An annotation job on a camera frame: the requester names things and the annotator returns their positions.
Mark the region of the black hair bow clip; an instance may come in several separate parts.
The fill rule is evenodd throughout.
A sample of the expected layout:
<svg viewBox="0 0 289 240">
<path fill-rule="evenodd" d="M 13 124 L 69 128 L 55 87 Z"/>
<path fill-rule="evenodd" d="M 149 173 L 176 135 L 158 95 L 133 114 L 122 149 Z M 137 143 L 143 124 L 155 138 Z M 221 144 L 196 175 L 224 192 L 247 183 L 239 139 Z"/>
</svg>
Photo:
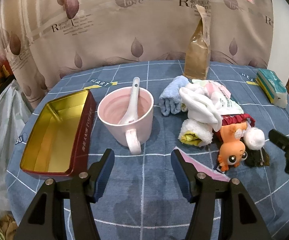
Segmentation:
<svg viewBox="0 0 289 240">
<path fill-rule="evenodd" d="M 262 147 L 260 150 L 251 150 L 246 148 L 247 158 L 244 161 L 248 167 L 264 167 L 270 165 L 270 156 Z"/>
</svg>

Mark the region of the orange rubber toy animal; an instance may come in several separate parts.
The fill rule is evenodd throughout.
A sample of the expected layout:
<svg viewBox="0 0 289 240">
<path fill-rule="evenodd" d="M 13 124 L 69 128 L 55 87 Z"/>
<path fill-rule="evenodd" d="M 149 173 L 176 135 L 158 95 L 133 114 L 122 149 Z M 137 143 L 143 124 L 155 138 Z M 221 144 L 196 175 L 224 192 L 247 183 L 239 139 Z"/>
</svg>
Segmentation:
<svg viewBox="0 0 289 240">
<path fill-rule="evenodd" d="M 247 122 L 222 126 L 220 135 L 223 143 L 218 155 L 218 170 L 226 172 L 231 166 L 238 167 L 247 158 L 245 144 L 240 140 L 243 131 L 247 130 Z"/>
</svg>

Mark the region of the white fluffy pompom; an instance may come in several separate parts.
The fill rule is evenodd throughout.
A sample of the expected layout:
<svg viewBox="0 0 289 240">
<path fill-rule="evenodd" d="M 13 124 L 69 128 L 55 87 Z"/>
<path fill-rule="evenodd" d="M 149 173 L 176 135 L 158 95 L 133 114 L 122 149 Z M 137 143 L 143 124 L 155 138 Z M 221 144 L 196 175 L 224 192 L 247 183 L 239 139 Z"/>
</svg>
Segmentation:
<svg viewBox="0 0 289 240">
<path fill-rule="evenodd" d="M 260 150 L 265 144 L 265 135 L 261 129 L 251 127 L 244 133 L 244 143 L 250 150 Z"/>
</svg>

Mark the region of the brown crumpled cloth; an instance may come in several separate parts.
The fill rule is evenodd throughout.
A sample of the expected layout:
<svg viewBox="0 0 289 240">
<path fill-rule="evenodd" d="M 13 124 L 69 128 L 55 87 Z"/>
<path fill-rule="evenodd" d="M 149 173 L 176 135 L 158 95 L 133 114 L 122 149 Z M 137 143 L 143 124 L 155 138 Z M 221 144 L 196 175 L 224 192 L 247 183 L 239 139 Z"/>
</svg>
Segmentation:
<svg viewBox="0 0 289 240">
<path fill-rule="evenodd" d="M 13 240 L 17 231 L 17 223 L 10 214 L 0 219 L 0 240 Z"/>
</svg>

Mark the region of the green tissue pack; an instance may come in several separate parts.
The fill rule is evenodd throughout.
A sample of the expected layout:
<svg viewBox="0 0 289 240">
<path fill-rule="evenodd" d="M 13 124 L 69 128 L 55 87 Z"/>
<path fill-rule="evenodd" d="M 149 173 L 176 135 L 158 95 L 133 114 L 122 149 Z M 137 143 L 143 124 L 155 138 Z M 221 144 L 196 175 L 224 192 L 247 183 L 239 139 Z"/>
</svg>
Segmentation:
<svg viewBox="0 0 289 240">
<path fill-rule="evenodd" d="M 274 71 L 262 68 L 258 69 L 256 82 L 264 90 L 273 105 L 280 108 L 287 107 L 287 89 Z"/>
</svg>

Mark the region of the pink paper card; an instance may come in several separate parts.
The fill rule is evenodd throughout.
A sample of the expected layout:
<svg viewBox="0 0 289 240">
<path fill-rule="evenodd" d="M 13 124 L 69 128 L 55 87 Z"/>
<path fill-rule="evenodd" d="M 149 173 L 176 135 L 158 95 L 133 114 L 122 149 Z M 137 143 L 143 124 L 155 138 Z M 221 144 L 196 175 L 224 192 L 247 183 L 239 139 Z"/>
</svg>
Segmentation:
<svg viewBox="0 0 289 240">
<path fill-rule="evenodd" d="M 206 175 L 210 176 L 214 180 L 225 181 L 225 182 L 230 181 L 230 178 L 227 175 L 219 173 L 218 171 L 205 166 L 204 164 L 190 157 L 188 154 L 183 152 L 183 150 L 179 149 L 178 147 L 174 147 L 174 150 L 179 150 L 184 161 L 187 163 L 191 163 L 198 172 L 204 172 Z"/>
</svg>

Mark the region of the red frilled cloth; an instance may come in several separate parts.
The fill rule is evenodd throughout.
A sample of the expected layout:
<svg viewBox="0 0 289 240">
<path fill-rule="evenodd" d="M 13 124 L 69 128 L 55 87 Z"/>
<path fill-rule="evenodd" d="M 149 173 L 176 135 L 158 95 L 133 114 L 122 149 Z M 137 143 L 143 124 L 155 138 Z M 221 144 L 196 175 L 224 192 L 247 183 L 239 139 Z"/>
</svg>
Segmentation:
<svg viewBox="0 0 289 240">
<path fill-rule="evenodd" d="M 244 114 L 237 114 L 237 115 L 223 115 L 222 116 L 222 126 L 227 126 L 227 125 L 231 125 L 231 124 L 240 124 L 242 122 L 247 122 L 248 125 L 250 125 L 251 127 L 254 127 L 255 126 L 255 119 L 247 114 L 247 113 L 244 113 Z M 218 132 L 214 132 L 214 135 L 213 135 L 213 139 L 216 139 L 217 141 L 220 141 L 222 142 L 222 137 L 221 137 L 221 134 L 220 134 L 220 131 Z"/>
</svg>

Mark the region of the gold red tin box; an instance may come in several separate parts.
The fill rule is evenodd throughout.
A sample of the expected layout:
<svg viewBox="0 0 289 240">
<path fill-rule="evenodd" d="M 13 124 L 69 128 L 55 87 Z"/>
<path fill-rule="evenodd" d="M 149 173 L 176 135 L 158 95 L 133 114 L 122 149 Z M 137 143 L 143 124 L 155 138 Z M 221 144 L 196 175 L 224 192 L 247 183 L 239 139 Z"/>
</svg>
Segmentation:
<svg viewBox="0 0 289 240">
<path fill-rule="evenodd" d="M 81 90 L 46 103 L 20 161 L 33 177 L 72 177 L 87 169 L 96 102 Z"/>
</svg>

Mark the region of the pink white packaged cloth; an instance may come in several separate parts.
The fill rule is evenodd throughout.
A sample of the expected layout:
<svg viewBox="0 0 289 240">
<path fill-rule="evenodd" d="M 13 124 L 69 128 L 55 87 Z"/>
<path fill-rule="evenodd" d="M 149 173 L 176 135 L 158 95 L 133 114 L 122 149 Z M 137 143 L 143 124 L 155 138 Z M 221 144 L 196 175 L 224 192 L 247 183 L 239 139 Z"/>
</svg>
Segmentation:
<svg viewBox="0 0 289 240">
<path fill-rule="evenodd" d="M 205 96 L 211 99 L 221 115 L 244 114 L 238 103 L 231 99 L 231 93 L 222 84 L 212 80 L 193 79 L 192 83 L 204 90 Z"/>
</svg>

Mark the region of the pale green plastic cover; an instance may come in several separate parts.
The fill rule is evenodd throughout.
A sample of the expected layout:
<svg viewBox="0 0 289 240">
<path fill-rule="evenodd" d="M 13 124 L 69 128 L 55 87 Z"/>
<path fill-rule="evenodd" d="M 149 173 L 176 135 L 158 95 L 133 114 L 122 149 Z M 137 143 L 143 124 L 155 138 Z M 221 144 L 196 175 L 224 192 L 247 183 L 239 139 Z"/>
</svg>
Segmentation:
<svg viewBox="0 0 289 240">
<path fill-rule="evenodd" d="M 8 192 L 15 185 L 21 185 L 19 166 L 8 170 L 13 150 L 25 124 L 33 113 L 24 92 L 13 80 L 0 94 L 0 219 L 12 211 Z"/>
</svg>

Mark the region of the light blue folded towel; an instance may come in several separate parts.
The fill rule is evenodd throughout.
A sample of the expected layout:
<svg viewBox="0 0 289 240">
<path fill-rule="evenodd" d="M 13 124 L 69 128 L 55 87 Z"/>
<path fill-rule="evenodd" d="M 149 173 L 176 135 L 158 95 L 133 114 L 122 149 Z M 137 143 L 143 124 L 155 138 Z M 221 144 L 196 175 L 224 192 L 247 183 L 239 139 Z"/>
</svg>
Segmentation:
<svg viewBox="0 0 289 240">
<path fill-rule="evenodd" d="M 180 75 L 175 77 L 163 90 L 159 96 L 159 107 L 163 116 L 187 111 L 187 107 L 182 102 L 179 94 L 179 89 L 185 87 L 188 83 L 189 80 L 185 76 Z"/>
</svg>

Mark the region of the pink ceramic mug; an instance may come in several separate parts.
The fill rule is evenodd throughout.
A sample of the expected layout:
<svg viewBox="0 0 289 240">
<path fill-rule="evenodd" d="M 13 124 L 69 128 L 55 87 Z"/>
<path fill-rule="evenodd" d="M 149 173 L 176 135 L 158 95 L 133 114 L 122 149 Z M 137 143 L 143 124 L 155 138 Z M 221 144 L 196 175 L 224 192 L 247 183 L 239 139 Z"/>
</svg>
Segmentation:
<svg viewBox="0 0 289 240">
<path fill-rule="evenodd" d="M 113 137 L 131 154 L 140 154 L 141 145 L 151 135 L 154 98 L 141 87 L 117 89 L 105 96 L 98 105 L 98 118 Z"/>
</svg>

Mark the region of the white ceramic spoon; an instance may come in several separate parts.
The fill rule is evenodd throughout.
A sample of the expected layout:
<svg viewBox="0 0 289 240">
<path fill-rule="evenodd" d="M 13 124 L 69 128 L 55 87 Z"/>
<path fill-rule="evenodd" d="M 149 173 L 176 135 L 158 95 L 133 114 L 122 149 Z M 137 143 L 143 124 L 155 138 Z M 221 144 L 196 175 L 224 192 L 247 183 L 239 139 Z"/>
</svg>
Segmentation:
<svg viewBox="0 0 289 240">
<path fill-rule="evenodd" d="M 134 77 L 132 82 L 132 88 L 130 92 L 129 105 L 126 113 L 119 121 L 119 125 L 130 124 L 138 119 L 138 94 L 140 91 L 140 78 Z"/>
</svg>

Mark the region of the blue checked tablecloth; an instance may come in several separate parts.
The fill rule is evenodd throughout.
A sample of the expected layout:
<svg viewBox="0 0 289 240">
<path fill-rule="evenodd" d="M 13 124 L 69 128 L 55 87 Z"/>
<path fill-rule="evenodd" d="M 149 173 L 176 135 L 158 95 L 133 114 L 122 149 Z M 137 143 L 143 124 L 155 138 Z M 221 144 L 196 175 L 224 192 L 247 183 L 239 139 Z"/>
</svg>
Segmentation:
<svg viewBox="0 0 289 240">
<path fill-rule="evenodd" d="M 172 79 L 182 74 L 182 61 L 151 61 L 120 64 L 91 70 L 60 71 L 60 80 L 44 97 L 26 122 L 14 147 L 6 175 L 7 195 L 13 216 L 20 222 L 43 180 L 20 169 L 20 161 L 28 136 L 44 104 L 99 84 L 92 90 L 96 102 L 112 91 L 128 87 L 134 77 L 140 85 L 158 99 Z M 286 108 L 270 103 L 263 90 L 251 81 L 256 69 L 213 62 L 208 78 L 223 84 L 251 115 L 264 133 L 276 129 L 289 137 L 289 100 Z M 210 144 L 198 148 L 178 140 L 185 113 L 163 116 L 154 106 L 153 130 L 142 146 L 140 155 L 132 155 L 109 133 L 100 120 L 95 121 L 91 133 L 88 162 L 98 161 L 107 148 L 115 153 L 115 164 L 99 202 L 92 206 L 93 216 L 102 239 L 183 239 L 186 235 L 194 206 L 182 196 L 173 172 L 170 154 L 178 147 L 207 167 L 217 165 L 218 147 Z M 232 168 L 227 175 L 238 178 L 259 209 L 273 239 L 284 239 L 289 234 L 289 175 L 285 173 L 285 157 L 271 142 L 265 150 L 269 166 Z"/>
</svg>

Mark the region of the beige leaf print curtain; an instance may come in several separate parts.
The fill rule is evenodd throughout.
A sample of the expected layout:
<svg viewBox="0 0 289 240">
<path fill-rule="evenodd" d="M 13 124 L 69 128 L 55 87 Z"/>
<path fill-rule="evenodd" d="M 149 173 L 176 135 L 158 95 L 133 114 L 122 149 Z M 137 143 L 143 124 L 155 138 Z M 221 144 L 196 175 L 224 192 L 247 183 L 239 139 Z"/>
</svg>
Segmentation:
<svg viewBox="0 0 289 240">
<path fill-rule="evenodd" d="M 272 0 L 0 0 L 0 62 L 32 106 L 65 75 L 124 63 L 183 60 L 211 18 L 211 60 L 268 66 Z"/>
</svg>

